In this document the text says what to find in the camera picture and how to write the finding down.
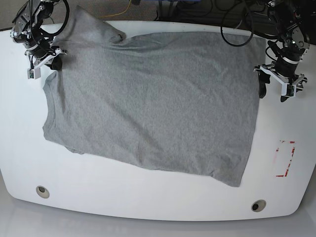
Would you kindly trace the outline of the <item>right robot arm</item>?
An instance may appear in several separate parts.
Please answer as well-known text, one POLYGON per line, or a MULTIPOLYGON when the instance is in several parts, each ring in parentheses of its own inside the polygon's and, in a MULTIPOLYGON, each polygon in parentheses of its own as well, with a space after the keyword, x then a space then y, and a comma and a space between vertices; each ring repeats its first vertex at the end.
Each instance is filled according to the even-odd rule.
POLYGON ((70 7, 66 0, 63 1, 66 9, 64 22, 60 29, 54 33, 45 31, 41 26, 45 19, 49 18, 58 0, 29 0, 19 10, 12 20, 13 27, 10 37, 15 43, 24 45, 25 55, 29 58, 31 70, 43 64, 52 70, 62 69, 62 60, 59 54, 63 51, 52 42, 56 36, 65 29, 70 7))

